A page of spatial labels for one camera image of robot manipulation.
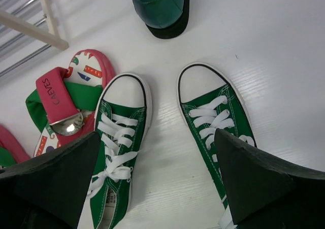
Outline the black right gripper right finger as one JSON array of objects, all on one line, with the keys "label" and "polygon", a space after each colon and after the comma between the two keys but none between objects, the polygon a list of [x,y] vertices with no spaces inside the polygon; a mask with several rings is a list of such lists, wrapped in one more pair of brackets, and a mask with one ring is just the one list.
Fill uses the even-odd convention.
[{"label": "black right gripper right finger", "polygon": [[217,129],[228,206],[221,228],[324,228],[324,172],[285,161]]}]

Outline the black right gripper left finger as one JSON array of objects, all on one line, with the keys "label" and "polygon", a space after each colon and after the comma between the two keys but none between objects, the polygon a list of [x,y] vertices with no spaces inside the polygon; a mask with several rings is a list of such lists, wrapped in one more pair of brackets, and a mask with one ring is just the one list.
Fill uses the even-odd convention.
[{"label": "black right gripper left finger", "polygon": [[99,148],[92,132],[1,169],[1,228],[77,228]]}]

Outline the pink green sandal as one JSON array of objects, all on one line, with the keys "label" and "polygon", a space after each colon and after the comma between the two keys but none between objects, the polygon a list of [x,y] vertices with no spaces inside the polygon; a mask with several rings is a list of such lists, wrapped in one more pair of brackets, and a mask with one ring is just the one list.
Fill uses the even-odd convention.
[{"label": "pink green sandal", "polygon": [[1,125],[1,168],[31,159],[12,133]]},{"label": "pink green sandal", "polygon": [[114,77],[108,57],[95,49],[78,51],[68,68],[55,67],[39,77],[25,101],[41,133],[34,156],[92,132],[97,103]]}]

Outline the green canvas sneaker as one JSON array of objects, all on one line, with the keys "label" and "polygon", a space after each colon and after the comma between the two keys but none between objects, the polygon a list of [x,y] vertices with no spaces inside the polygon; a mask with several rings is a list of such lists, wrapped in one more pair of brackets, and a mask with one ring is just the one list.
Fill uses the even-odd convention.
[{"label": "green canvas sneaker", "polygon": [[103,90],[94,119],[100,149],[86,196],[92,228],[114,228],[125,216],[151,117],[150,88],[139,75],[119,74]]},{"label": "green canvas sneaker", "polygon": [[225,212],[220,228],[238,228],[233,223],[216,155],[214,135],[224,129],[256,146],[250,118],[236,87],[217,69],[205,63],[191,63],[178,77],[178,104],[205,165],[212,177]]}]

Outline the cream metal shoe rack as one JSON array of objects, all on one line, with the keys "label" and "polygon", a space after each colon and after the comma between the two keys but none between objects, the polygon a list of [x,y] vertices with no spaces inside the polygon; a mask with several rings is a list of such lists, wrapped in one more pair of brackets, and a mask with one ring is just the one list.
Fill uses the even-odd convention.
[{"label": "cream metal shoe rack", "polygon": [[69,44],[60,34],[54,0],[1,0],[1,78]]}]

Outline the dark green loafer right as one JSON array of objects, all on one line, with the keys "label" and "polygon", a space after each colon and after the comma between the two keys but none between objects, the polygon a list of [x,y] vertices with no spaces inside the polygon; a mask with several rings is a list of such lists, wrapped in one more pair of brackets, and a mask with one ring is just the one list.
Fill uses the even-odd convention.
[{"label": "dark green loafer right", "polygon": [[136,13],[159,39],[181,35],[188,24],[190,0],[132,0]]}]

